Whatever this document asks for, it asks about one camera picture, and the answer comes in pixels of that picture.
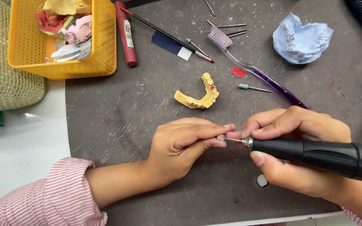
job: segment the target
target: plastic basket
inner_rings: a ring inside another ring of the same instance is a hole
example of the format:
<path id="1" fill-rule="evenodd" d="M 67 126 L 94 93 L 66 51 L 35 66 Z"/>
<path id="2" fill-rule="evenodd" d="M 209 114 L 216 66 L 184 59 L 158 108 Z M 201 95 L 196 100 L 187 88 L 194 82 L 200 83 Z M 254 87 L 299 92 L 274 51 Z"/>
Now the plastic basket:
<path id="1" fill-rule="evenodd" d="M 7 59 L 10 0 L 0 0 L 0 110 L 34 104 L 45 92 L 45 79 L 11 68 Z"/>
<path id="2" fill-rule="evenodd" d="M 113 74 L 117 69 L 116 15 L 110 0 L 86 0 L 92 6 L 92 53 L 84 60 L 48 63 L 47 35 L 36 22 L 45 0 L 12 0 L 8 63 L 49 79 Z"/>

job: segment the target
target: red paper piece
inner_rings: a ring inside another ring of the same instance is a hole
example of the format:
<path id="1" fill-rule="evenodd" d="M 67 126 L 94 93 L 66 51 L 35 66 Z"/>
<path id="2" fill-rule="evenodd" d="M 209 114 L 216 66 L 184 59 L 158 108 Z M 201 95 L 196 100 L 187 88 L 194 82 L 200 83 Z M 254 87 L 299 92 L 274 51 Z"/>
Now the red paper piece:
<path id="1" fill-rule="evenodd" d="M 244 78 L 245 77 L 245 73 L 247 71 L 246 70 L 241 70 L 241 69 L 238 69 L 237 66 L 234 66 L 233 70 L 231 71 L 231 73 L 237 77 L 240 77 L 240 78 Z"/>

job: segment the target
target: red pen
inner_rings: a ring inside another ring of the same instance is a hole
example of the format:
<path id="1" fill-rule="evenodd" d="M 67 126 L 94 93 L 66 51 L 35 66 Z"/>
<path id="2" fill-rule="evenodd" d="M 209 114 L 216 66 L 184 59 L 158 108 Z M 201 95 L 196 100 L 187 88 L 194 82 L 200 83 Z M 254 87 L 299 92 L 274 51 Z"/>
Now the red pen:
<path id="1" fill-rule="evenodd" d="M 122 1 L 117 1 L 114 3 L 114 6 L 115 13 L 117 14 L 119 32 L 121 34 L 122 46 L 124 47 L 125 60 L 129 67 L 134 67 L 138 65 L 138 59 L 136 58 L 136 52 L 133 46 L 131 25 L 128 21 L 128 15 L 120 8 L 125 8 L 125 4 Z"/>

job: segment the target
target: blue polishing point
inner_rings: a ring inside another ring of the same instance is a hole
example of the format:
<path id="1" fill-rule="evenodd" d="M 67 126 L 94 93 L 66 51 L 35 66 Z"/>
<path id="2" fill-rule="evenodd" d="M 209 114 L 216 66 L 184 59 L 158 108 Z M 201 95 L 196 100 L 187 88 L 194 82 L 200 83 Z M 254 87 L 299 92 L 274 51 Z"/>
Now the blue polishing point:
<path id="1" fill-rule="evenodd" d="M 246 84 L 239 84 L 238 87 L 243 89 L 248 89 L 248 85 Z"/>

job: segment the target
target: barcode label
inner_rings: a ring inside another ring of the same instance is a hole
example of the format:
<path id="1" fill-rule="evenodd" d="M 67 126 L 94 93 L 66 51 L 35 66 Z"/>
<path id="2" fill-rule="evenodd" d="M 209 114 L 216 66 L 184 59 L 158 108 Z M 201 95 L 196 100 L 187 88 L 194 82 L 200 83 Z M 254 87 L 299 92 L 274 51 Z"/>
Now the barcode label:
<path id="1" fill-rule="evenodd" d="M 131 35 L 131 24 L 129 21 L 124 20 L 125 38 L 127 40 L 128 49 L 133 49 L 132 35 Z"/>

